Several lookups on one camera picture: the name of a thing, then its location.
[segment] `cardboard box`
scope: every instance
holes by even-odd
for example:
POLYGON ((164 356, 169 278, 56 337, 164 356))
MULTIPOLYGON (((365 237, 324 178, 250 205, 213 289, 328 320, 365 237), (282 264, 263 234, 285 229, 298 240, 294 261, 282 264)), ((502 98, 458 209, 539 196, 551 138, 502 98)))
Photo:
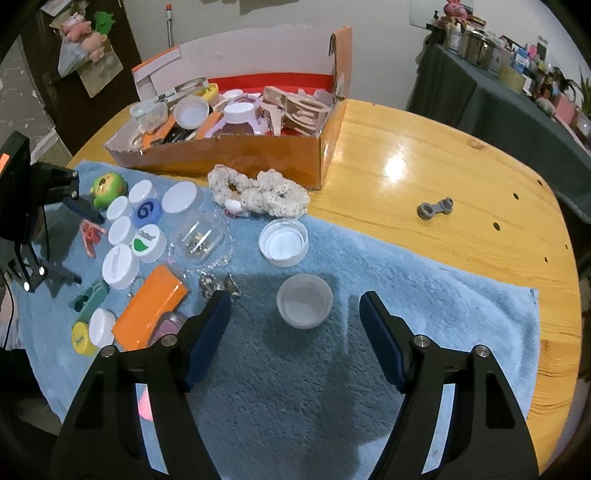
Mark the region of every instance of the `cardboard box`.
MULTIPOLYGON (((331 25, 247 28, 200 38, 171 48, 134 68, 139 98, 146 100, 176 85, 206 76, 220 92, 240 88, 262 92, 267 85, 296 93, 324 89, 349 96, 352 29, 331 25)), ((309 189, 321 188, 335 151, 346 102, 338 102, 318 137, 224 135, 133 151, 135 119, 105 148, 126 168, 180 176, 206 175, 221 163, 256 177, 274 168, 309 189)))

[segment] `blue towel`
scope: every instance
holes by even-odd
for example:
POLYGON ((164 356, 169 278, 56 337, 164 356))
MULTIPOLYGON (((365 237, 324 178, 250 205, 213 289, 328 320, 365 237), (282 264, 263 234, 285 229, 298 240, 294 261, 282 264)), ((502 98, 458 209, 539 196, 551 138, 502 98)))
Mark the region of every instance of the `blue towel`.
MULTIPOLYGON (((106 164, 79 165, 81 192, 107 171, 130 186, 150 178, 158 198, 174 182, 106 164)), ((207 210, 217 208, 203 189, 207 210)), ((83 285, 100 277, 106 239, 96 260, 85 255, 77 234, 80 219, 64 206, 47 212, 51 260, 82 275, 83 285)), ((174 218, 164 217, 166 234, 174 218)), ((359 297, 375 290, 390 313, 414 333, 440 346, 469 351, 488 345, 501 365, 522 412, 527 415, 538 365, 540 320, 537 291, 469 274, 311 216, 302 218, 310 252, 299 265, 277 268, 258 250, 258 235, 269 218, 229 219, 234 256, 230 271, 242 298, 212 363, 208 378, 189 394, 194 418, 214 464, 227 480, 365 480, 373 470, 402 402, 388 384, 359 320, 359 297), (288 277, 312 273, 334 293, 329 318, 312 330, 297 330, 279 315, 275 295, 288 277)), ((44 239, 39 249, 45 253, 44 239)), ((142 264, 147 276, 155 264, 142 264)), ((205 300, 197 279, 182 302, 185 314, 201 311, 205 300)), ((91 358, 70 343, 76 313, 67 304, 82 288, 49 284, 33 295, 17 292, 23 343, 43 393, 63 420, 91 358)), ((119 316, 128 297, 112 290, 104 308, 119 316)), ((453 387, 446 387, 426 471, 441 458, 449 426, 453 387)), ((165 470, 152 423, 142 420, 153 467, 165 470)))

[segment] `metal screw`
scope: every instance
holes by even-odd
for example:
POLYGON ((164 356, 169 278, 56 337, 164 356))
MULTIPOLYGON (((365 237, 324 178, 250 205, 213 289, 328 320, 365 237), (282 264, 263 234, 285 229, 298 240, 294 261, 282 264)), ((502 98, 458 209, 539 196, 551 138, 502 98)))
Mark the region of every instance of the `metal screw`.
POLYGON ((164 346, 173 346, 175 343, 177 343, 177 336, 173 335, 172 333, 164 335, 160 339, 160 343, 162 343, 164 346))
POLYGON ((429 346, 431 339, 426 335, 417 335, 413 342, 415 345, 425 348, 426 346, 429 346))
POLYGON ((109 358, 115 353, 115 347, 113 345, 107 345, 103 347, 100 351, 100 355, 104 356, 105 358, 109 358))
POLYGON ((476 354, 478 356, 481 356, 482 358, 486 358, 487 356, 489 356, 491 354, 490 349, 484 345, 477 345, 475 350, 476 350, 476 354))

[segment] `white wall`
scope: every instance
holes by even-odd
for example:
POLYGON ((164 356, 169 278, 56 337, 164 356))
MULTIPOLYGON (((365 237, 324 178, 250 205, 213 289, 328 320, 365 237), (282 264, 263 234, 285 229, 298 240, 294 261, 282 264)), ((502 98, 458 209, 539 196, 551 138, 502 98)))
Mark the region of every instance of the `white wall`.
MULTIPOLYGON (((336 20, 353 27, 351 97, 405 108, 416 78, 415 60, 428 34, 410 26, 410 0, 299 0, 240 14, 240 3, 247 9, 245 6, 279 1, 173 0, 174 41, 180 44, 246 27, 336 20)), ((168 47, 165 3, 125 0, 143 60, 168 47)), ((445 3, 441 0, 441 10, 445 3)), ((579 65, 591 76, 566 31, 539 0, 475 0, 475 13, 486 19, 492 30, 517 42, 534 42, 538 35, 544 36, 549 42, 548 51, 558 58, 567 77, 578 81, 579 65)))

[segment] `green plush toy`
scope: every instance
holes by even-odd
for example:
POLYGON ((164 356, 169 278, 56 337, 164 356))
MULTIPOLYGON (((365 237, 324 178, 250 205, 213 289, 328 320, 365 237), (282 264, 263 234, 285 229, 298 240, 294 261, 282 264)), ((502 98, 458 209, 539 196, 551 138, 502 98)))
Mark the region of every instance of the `green plush toy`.
POLYGON ((117 197, 127 193, 127 184, 121 175, 110 171, 98 177, 92 183, 90 192, 95 195, 95 208, 104 210, 117 197))

